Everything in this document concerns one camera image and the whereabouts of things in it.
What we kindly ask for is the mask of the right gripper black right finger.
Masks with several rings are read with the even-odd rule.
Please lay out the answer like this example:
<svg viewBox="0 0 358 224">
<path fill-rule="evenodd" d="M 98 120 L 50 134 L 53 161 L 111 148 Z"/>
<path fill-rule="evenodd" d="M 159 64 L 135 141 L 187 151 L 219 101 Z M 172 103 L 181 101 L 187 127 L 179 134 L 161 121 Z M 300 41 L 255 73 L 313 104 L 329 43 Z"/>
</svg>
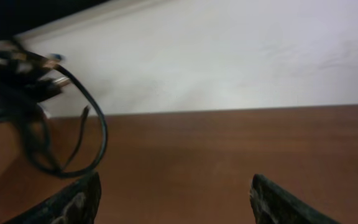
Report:
<svg viewBox="0 0 358 224">
<path fill-rule="evenodd" d="M 250 205 L 256 224 L 338 224 L 262 174 L 253 176 Z"/>
</svg>

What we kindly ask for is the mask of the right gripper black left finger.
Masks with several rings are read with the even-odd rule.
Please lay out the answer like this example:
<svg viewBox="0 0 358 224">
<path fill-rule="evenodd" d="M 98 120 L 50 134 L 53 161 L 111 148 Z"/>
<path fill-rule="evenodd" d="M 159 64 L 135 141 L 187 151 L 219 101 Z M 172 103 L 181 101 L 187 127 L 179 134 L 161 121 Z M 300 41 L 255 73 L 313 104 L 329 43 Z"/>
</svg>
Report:
<svg viewBox="0 0 358 224">
<path fill-rule="evenodd" d="M 6 224 L 94 223 L 100 200 L 100 177 L 97 172 L 92 172 L 8 220 Z"/>
</svg>

